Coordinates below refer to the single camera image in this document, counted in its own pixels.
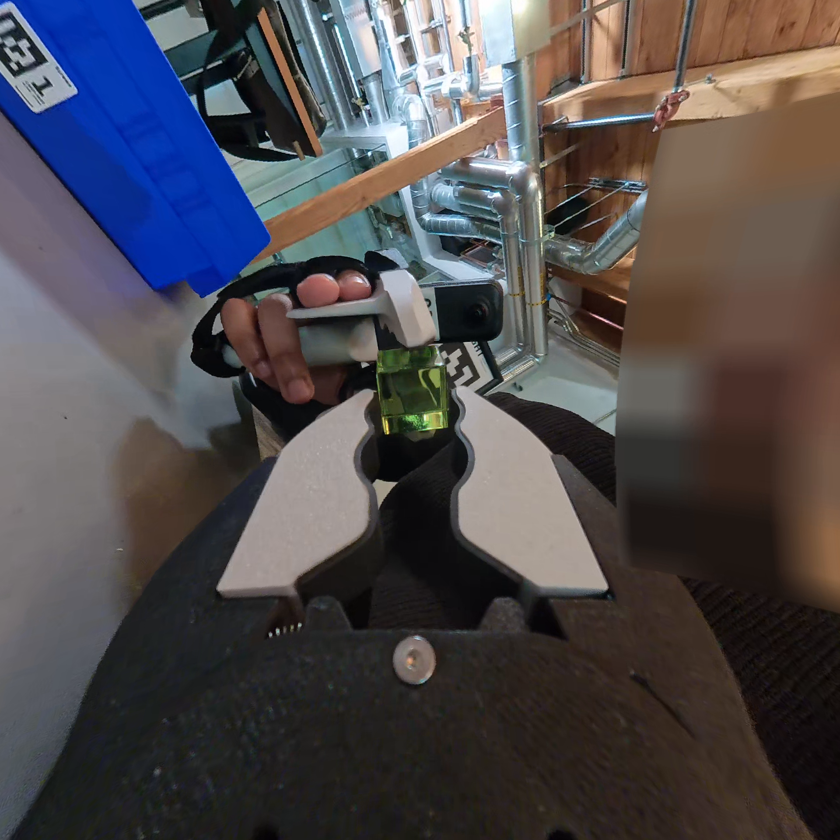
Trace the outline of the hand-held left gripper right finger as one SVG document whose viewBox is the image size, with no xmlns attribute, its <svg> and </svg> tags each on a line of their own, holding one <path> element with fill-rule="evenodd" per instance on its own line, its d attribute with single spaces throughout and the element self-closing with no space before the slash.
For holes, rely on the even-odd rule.
<svg viewBox="0 0 840 840">
<path fill-rule="evenodd" d="M 453 397 L 466 452 L 450 501 L 458 545 L 512 583 L 518 599 L 605 595 L 602 567 L 547 446 L 483 396 L 459 386 Z"/>
</svg>

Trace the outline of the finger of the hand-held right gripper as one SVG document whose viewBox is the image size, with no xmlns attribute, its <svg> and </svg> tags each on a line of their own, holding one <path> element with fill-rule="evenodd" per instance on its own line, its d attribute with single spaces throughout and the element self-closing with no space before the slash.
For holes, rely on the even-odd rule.
<svg viewBox="0 0 840 840">
<path fill-rule="evenodd" d="M 416 279 L 405 269 L 383 271 L 375 322 L 381 350 L 415 350 L 438 341 L 435 320 Z"/>
</svg>

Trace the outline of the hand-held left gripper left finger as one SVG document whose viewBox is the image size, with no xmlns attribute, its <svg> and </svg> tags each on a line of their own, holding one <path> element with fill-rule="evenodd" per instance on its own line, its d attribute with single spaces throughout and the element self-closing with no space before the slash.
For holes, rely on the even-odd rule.
<svg viewBox="0 0 840 840">
<path fill-rule="evenodd" d="M 352 601 L 384 564 L 371 478 L 379 468 L 364 389 L 321 414 L 280 451 L 222 576 L 227 599 L 328 595 Z"/>
</svg>

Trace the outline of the green transparent cube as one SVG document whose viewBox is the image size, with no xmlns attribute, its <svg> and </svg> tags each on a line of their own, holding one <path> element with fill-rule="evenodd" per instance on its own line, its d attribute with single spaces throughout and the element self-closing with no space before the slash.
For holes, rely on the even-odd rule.
<svg viewBox="0 0 840 840">
<path fill-rule="evenodd" d="M 384 435 L 431 434 L 448 428 L 447 365 L 436 344 L 380 351 L 375 379 Z"/>
</svg>

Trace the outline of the blue bin with marker label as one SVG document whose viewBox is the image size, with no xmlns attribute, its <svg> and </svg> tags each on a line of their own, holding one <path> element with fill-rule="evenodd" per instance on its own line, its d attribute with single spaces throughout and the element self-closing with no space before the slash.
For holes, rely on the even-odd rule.
<svg viewBox="0 0 840 840">
<path fill-rule="evenodd" d="M 140 10 L 2 2 L 3 116 L 154 290 L 206 297 L 269 234 Z"/>
</svg>

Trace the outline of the framed marker sign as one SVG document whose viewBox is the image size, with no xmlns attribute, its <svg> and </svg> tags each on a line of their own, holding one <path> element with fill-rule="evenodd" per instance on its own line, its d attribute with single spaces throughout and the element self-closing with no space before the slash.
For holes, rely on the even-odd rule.
<svg viewBox="0 0 840 840">
<path fill-rule="evenodd" d="M 453 387 L 463 387 L 483 396 L 503 383 L 487 341 L 440 343 L 437 347 Z"/>
</svg>

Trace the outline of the silver ventilation ducts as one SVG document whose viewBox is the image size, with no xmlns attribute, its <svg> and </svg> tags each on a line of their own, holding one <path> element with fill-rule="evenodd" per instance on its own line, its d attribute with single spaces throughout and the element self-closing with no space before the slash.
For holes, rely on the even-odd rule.
<svg viewBox="0 0 840 840">
<path fill-rule="evenodd" d="M 456 209 L 489 207 L 490 187 L 513 199 L 519 263 L 506 272 L 517 339 L 514 349 L 498 357 L 503 381 L 509 382 L 537 366 L 549 350 L 547 264 L 590 276 L 613 268 L 639 240 L 647 195 L 594 243 L 548 235 L 534 80 L 536 54 L 551 39 L 548 3 L 479 2 L 479 16 L 486 63 L 501 67 L 507 136 L 436 172 L 453 183 L 444 196 L 454 199 Z"/>
</svg>

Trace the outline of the wooden standing desk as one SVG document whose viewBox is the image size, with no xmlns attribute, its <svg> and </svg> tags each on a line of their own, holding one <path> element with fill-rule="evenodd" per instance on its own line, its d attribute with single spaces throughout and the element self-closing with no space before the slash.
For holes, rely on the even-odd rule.
<svg viewBox="0 0 840 840">
<path fill-rule="evenodd" d="M 327 119 L 301 67 L 277 2 L 159 2 L 145 20 L 179 7 L 207 31 L 164 52 L 222 152 L 277 163 L 322 153 Z"/>
</svg>

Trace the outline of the dark bag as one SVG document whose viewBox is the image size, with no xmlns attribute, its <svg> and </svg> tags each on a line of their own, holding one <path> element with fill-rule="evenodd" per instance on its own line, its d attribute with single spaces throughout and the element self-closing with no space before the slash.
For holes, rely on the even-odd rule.
<svg viewBox="0 0 840 840">
<path fill-rule="evenodd" d="M 306 109 L 316 137 L 320 139 L 327 127 L 327 119 L 306 74 L 287 16 L 277 1 L 264 1 L 264 7 L 302 104 Z"/>
</svg>

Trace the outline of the wooden post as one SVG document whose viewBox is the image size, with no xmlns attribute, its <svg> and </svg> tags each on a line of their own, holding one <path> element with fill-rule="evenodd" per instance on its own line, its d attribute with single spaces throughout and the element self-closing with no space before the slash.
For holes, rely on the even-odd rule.
<svg viewBox="0 0 840 840">
<path fill-rule="evenodd" d="M 494 108 L 355 175 L 268 219 L 265 226 L 269 242 L 251 263 L 267 259 L 506 136 L 504 109 Z"/>
</svg>

